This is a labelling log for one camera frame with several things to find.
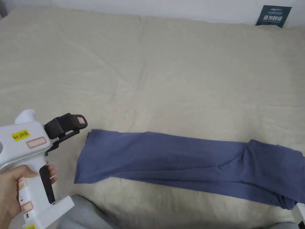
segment red-bordered label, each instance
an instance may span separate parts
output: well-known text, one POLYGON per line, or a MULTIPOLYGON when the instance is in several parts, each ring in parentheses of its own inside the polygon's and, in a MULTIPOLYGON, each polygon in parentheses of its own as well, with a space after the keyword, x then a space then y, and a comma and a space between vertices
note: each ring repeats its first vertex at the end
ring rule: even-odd
POLYGON ((24 213, 27 213, 31 210, 33 210, 33 204, 31 201, 25 203, 24 205, 21 206, 21 210, 24 212, 24 213))
POLYGON ((27 146, 32 149, 35 148, 37 146, 41 146, 43 144, 46 144, 47 140, 45 139, 45 137, 40 137, 40 138, 36 138, 34 140, 28 141, 27 142, 27 146))

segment bed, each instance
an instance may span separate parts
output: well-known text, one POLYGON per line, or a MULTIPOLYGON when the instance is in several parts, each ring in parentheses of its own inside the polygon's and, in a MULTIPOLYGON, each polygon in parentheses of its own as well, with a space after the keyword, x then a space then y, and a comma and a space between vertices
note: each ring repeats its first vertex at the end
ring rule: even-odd
MULTIPOLYGON (((47 160, 124 228, 250 228, 294 221, 243 199, 109 178, 74 185, 92 129, 256 139, 305 152, 305 29, 23 7, 0 21, 0 120, 67 112, 88 128, 47 160)), ((17 227, 17 220, 12 228, 17 227)))

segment handle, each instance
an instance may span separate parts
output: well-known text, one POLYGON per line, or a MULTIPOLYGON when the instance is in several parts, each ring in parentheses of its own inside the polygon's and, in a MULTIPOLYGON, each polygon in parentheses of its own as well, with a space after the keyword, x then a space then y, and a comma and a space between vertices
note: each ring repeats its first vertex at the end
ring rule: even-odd
POLYGON ((19 203, 25 221, 31 221, 55 203, 48 167, 44 153, 21 160, 15 167, 27 165, 38 175, 19 179, 19 203))

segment blue fabric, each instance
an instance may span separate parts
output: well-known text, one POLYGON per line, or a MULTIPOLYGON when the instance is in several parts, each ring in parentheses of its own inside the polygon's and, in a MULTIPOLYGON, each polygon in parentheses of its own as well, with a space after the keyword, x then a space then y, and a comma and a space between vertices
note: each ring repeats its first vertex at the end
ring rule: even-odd
POLYGON ((256 140, 203 140, 93 129, 75 183, 119 177, 217 193, 292 209, 305 203, 301 152, 256 140))

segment yellow label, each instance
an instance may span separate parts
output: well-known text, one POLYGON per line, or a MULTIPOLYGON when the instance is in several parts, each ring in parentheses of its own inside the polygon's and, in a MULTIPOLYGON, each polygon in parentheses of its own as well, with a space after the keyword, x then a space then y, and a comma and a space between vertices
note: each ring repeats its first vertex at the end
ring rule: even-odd
POLYGON ((22 140, 22 139, 25 139, 27 137, 29 137, 30 134, 29 132, 25 129, 23 131, 20 131, 18 133, 15 133, 15 134, 12 134, 12 137, 15 141, 19 141, 19 140, 22 140))
POLYGON ((34 224, 32 224, 32 225, 30 225, 30 226, 27 226, 25 229, 36 229, 36 227, 35 227, 34 224))

